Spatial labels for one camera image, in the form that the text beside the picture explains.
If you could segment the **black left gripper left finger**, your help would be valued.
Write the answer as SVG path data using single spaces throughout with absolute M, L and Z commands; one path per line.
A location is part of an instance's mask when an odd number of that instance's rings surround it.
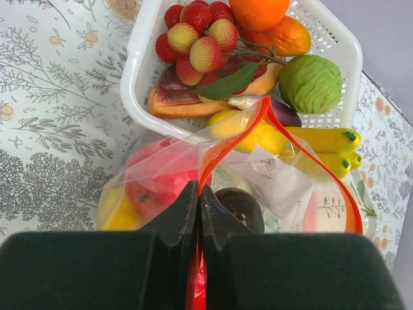
M 135 231 L 22 232 L 1 246 L 2 309 L 191 309 L 198 184 Z

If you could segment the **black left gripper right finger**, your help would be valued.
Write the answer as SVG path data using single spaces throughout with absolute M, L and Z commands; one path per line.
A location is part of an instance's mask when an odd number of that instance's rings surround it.
M 258 234 L 210 187 L 198 207 L 207 309 L 403 308 L 379 251 L 360 234 Z

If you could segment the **yellow mango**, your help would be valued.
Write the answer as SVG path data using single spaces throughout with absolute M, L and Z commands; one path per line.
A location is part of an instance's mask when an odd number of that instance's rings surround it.
M 98 231 L 136 231 L 148 222 L 123 186 L 103 188 L 98 205 Z

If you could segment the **dark red apple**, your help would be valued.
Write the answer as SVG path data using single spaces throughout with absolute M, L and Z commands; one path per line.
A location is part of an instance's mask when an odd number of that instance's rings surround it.
M 221 205 L 230 211 L 240 222 L 256 233 L 265 232 L 261 207 L 247 191 L 235 187 L 219 189 L 215 195 Z

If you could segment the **red pomegranate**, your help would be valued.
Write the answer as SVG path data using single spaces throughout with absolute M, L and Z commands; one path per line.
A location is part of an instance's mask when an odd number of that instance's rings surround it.
M 199 178 L 195 146 L 175 138 L 137 150 L 125 169 L 125 192 L 138 213 L 151 220 L 171 205 L 188 182 Z

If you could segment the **clear zip top bag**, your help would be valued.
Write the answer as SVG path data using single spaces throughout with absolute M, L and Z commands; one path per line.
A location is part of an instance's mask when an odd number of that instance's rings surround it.
M 197 268 L 191 309 L 207 309 L 203 227 L 201 211 L 198 207 L 205 187 L 210 187 L 214 193 L 219 189 L 235 187 L 251 194 L 260 205 L 263 214 L 265 232 L 262 234 L 305 233 L 303 232 L 304 216 L 314 191 L 326 196 L 342 197 L 347 210 L 345 231 L 335 233 L 361 235 L 364 231 L 359 202 L 348 186 L 347 176 L 339 179 L 303 140 L 289 134 L 287 127 L 277 119 L 269 98 L 261 99 L 251 108 L 240 113 L 248 118 L 247 126 L 241 133 L 216 138 L 211 135 L 212 127 L 207 125 L 203 130 L 185 139 L 178 139 L 194 145 L 200 158 L 199 178 L 196 180 L 198 184 Z M 299 152 L 291 156 L 276 156 L 261 147 L 255 147 L 250 154 L 237 151 L 238 144 L 262 121 L 266 121 L 280 131 L 290 140 L 291 145 L 299 149 Z M 133 154 L 141 147 L 163 139 L 145 133 L 138 141 Z M 122 170 L 104 187 L 123 186 L 125 189 L 125 169 L 133 154 L 129 156 Z

